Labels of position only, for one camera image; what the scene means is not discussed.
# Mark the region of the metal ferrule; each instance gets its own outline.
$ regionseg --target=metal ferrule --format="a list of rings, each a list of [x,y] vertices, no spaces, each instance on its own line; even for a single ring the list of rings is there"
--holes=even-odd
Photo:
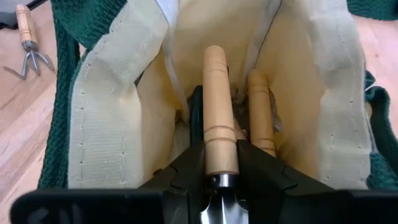
[[[30,52],[31,50],[37,51],[37,43],[31,40],[23,41],[22,47],[26,52]]]
[[[233,188],[238,185],[236,174],[214,174],[208,177],[208,184],[212,189]]]

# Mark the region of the stitching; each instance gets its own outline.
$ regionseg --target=stitching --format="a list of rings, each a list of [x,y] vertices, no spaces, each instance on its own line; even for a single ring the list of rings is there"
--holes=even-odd
[[[97,55],[98,54],[98,52],[100,52],[100,51],[102,51],[103,50],[103,48],[104,48],[104,46],[106,45],[106,43],[107,43],[107,40],[109,39],[109,38],[111,38],[111,36],[113,36],[114,35],[114,33],[115,32],[117,32],[119,29],[120,29],[120,27],[122,27],[122,25],[124,24],[124,22],[125,22],[125,20],[126,20],[126,18],[128,17],[128,15],[129,15],[129,11],[127,10],[127,13],[126,13],[126,15],[121,19],[121,21],[119,22],[119,24],[118,24],[118,26],[115,28],[115,30],[111,30],[111,32],[109,33],[109,35],[108,36],[105,36],[104,38],[103,38],[103,43],[101,44],[101,46],[99,46],[98,47],[98,50],[96,49],[96,48],[94,48],[93,49],[93,51],[92,51],[92,53],[94,54],[94,55]],[[93,57],[93,58],[91,58],[91,57],[88,57],[87,58],[87,61],[85,62],[86,63],[86,65],[87,65],[87,68],[86,68],[86,72],[84,73],[84,74],[82,74],[83,76],[84,76],[84,82],[83,82],[83,85],[82,85],[82,88],[81,88],[81,94],[82,95],[84,95],[85,93],[86,93],[86,86],[87,86],[87,77],[88,77],[88,72],[91,70],[91,64],[93,63],[93,62],[95,62],[96,60],[98,60],[98,58],[97,57]],[[84,150],[83,150],[83,148],[84,148],[84,135],[85,135],[85,133],[84,133],[84,124],[85,124],[85,119],[84,119],[84,114],[85,114],[85,104],[86,104],[86,100],[85,100],[85,97],[82,97],[82,107],[80,108],[81,110],[82,110],[82,114],[81,114],[81,124],[80,124],[80,136],[81,136],[81,141],[80,141],[80,143],[79,143],[79,148],[80,148],[80,176],[79,176],[79,178],[80,178],[80,181],[77,181],[77,182],[79,182],[79,184],[80,184],[80,187],[83,187],[83,164],[84,164]],[[124,154],[124,148],[123,148],[124,146],[123,146],[123,141],[122,141],[122,153]],[[123,157],[123,161],[122,161],[122,168],[123,168],[123,170],[124,170],[124,157]],[[122,182],[124,183],[124,173],[122,172]]]
[[[314,16],[316,16],[315,14],[311,14],[311,15],[309,15],[309,20],[308,20],[308,23],[309,23],[309,25],[310,25],[310,27],[312,28],[312,29],[316,29],[316,31],[318,32],[319,31],[319,28],[317,27],[317,26],[315,26],[315,24],[314,24],[314,22],[313,22],[313,17]],[[327,73],[330,73],[330,68],[333,68],[333,61],[332,61],[332,59],[331,59],[331,57],[330,57],[330,53],[329,53],[329,50],[328,50],[328,47],[326,46],[326,44],[324,44],[323,43],[323,38],[321,37],[321,38],[318,38],[318,40],[315,42],[314,41],[314,38],[313,38],[313,36],[311,35],[310,37],[310,40],[311,41],[313,41],[313,43],[314,43],[314,45],[317,45],[317,46],[319,46],[319,45],[321,45],[321,47],[322,47],[322,49],[323,49],[323,53],[322,53],[322,50],[321,50],[321,48],[320,49],[318,49],[318,50],[316,50],[316,51],[313,51],[312,50],[312,55],[313,55],[313,59],[316,59],[319,55],[326,55],[326,63],[327,63],[327,65],[328,65],[328,71],[327,71]],[[314,63],[314,65],[316,66],[316,68],[318,69],[318,71],[320,70],[320,66],[319,65],[316,65],[315,63]],[[326,76],[325,74],[322,74],[322,73],[319,73],[319,76],[320,76],[320,78],[321,78],[321,80],[322,80],[322,82],[325,84],[325,86],[326,86],[326,90],[325,90],[325,94],[323,95],[323,97],[325,97],[325,95],[327,95],[328,94],[328,90],[330,90],[330,86],[328,86],[326,83],[327,83],[327,78],[330,78],[330,77],[328,77],[328,76]],[[330,114],[330,121],[334,121],[335,120],[335,115],[333,114],[333,113],[331,113]],[[328,127],[328,129],[330,130],[330,132],[332,133],[331,135],[330,135],[330,138],[329,138],[329,145],[326,147],[326,150],[328,150],[328,153],[330,153],[330,151],[331,150],[333,150],[333,141],[335,140],[335,135],[334,135],[334,133],[335,133],[335,124],[332,122],[332,124]],[[331,171],[331,167],[330,166],[326,166],[326,171],[327,171],[327,173],[328,174],[330,174],[330,171]],[[330,176],[329,175],[327,175],[322,181],[325,183],[325,184],[327,184],[328,183],[328,181],[329,181],[329,178],[330,178]]]
[[[349,61],[351,62],[351,64],[355,65],[354,60],[351,57],[351,54],[349,53],[349,50],[347,48],[346,41],[344,40],[344,38],[343,38],[343,36],[341,34],[341,29],[339,27],[339,23],[338,22],[336,23],[336,26],[338,28],[339,38],[340,38],[340,41],[341,41],[341,43],[343,45],[343,48],[344,48],[344,51],[345,51],[345,55],[349,58]],[[354,126],[354,133],[355,133],[356,139],[357,139],[357,144],[358,145],[357,145],[356,150],[357,150],[358,154],[360,155],[361,154],[361,149],[363,148],[363,146],[360,144],[361,140],[362,140],[362,137],[359,135],[358,124],[357,124],[356,120],[354,119],[353,103],[354,103],[354,93],[356,91],[358,91],[358,90],[361,91],[363,89],[363,84],[362,83],[364,83],[364,81],[363,81],[363,78],[362,78],[363,77],[363,73],[362,74],[358,74],[356,69],[353,66],[351,66],[351,70],[352,70],[354,75],[351,77],[351,82],[352,82],[353,87],[351,88],[350,101],[349,101],[349,110],[350,110],[350,115],[351,115],[350,120],[351,120],[351,122],[352,122],[352,124]],[[359,89],[358,89],[358,84],[356,82],[358,77],[361,80],[361,83],[359,84]],[[362,94],[360,94],[360,95],[361,95],[361,99],[363,99],[364,98],[363,91],[362,91]],[[359,175],[362,178],[363,177],[363,169],[362,169],[363,163],[362,163],[362,161],[360,161],[359,164],[360,164],[359,165],[360,166]]]
[[[124,136],[123,132],[121,133],[121,145],[122,145],[122,153],[120,154],[121,156],[121,167],[120,167],[120,172],[121,172],[121,182],[120,185],[123,187],[126,185],[126,177],[125,177],[125,168],[124,168]]]

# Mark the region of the white strap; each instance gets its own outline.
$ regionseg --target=white strap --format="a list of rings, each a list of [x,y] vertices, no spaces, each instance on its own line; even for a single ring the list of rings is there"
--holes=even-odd
[[[145,108],[134,81],[167,31],[155,1],[128,0],[86,56],[71,95],[69,188],[131,189],[147,179]]]
[[[265,9],[259,15],[257,28],[249,43],[248,54],[246,55],[242,84],[239,87],[238,95],[236,97],[236,101],[238,103],[241,103],[246,96],[248,75],[254,69],[257,63],[262,43],[267,36],[268,30],[271,27],[272,21],[274,20],[281,3],[282,0],[268,1],[268,3],[266,3]]]
[[[169,74],[174,92],[177,94],[182,107],[182,119],[188,123],[189,121],[189,108],[188,101],[185,97],[184,91],[178,82],[177,75],[175,74],[173,60],[172,60],[172,47],[174,42],[175,28],[177,26],[178,18],[178,0],[156,0],[160,9],[162,10],[167,22],[169,23],[169,31],[163,41],[164,61],[166,71]]]

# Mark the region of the metal trowel blade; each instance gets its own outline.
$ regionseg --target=metal trowel blade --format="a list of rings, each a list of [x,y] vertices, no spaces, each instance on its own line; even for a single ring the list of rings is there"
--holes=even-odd
[[[232,191],[219,192],[211,196],[209,204],[200,213],[202,224],[249,223],[249,213]]]

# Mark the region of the wooden floor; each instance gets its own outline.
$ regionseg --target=wooden floor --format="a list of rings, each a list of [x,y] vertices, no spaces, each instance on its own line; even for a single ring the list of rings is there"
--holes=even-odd
[[[56,47],[50,3],[32,11],[39,48],[53,60]],[[398,134],[398,22],[355,17],[367,67],[390,93],[391,123]],[[0,65],[20,70],[25,55],[15,30],[0,30]],[[20,80],[0,69],[0,223],[21,194],[36,188],[43,163],[55,94],[55,72],[41,64],[41,76]]]

